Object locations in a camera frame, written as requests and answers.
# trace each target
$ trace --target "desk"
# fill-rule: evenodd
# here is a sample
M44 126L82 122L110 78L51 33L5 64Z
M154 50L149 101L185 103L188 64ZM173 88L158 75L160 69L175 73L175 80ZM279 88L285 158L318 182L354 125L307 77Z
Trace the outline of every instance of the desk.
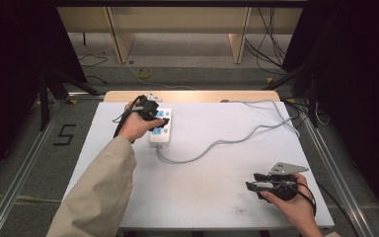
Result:
M259 104L260 109L240 103L210 103L217 102L217 99L278 101L275 92L153 93L165 97L165 102L160 103L160 107L173 109L171 144L164 154L175 156L175 159L186 159L185 157L199 154L203 147L216 139L233 140L240 133L251 131L256 126L254 122L280 122L271 102ZM113 137L116 124L110 121L125 105L113 101L128 102L140 94L141 92L111 92L107 94L107 100L100 103L67 194L89 163ZM196 103L183 103L184 98ZM202 98L209 103L201 103ZM277 103L280 112L287 118L284 104ZM121 229L270 230L291 227L275 206L258 200L245 187L246 181L253 180L254 173L266 174L277 161L309 167L299 140L289 126L262 130L239 144L214 147L196 162L183 165L166 164L157 159L156 149L150 147L147 136L148 134L133 144L137 167L133 174L133 192ZM303 174L316 198L318 225L332 227L334 223L312 172Z

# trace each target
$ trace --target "sleeve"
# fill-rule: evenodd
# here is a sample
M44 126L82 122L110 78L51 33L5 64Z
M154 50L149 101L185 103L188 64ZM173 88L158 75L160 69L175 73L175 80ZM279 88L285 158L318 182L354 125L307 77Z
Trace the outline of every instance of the sleeve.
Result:
M120 136L110 141L61 203L47 236L115 236L135 166L130 142Z

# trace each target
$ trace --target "white power strip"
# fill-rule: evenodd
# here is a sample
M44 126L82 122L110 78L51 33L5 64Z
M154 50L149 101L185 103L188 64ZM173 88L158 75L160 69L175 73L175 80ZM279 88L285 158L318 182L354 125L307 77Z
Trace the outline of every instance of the white power strip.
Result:
M156 118L166 119L167 124L165 124L163 127L155 127L153 131L150 132L149 141L152 146L161 146L162 148L166 148L168 147L171 138L172 110L158 108L158 114L156 115Z

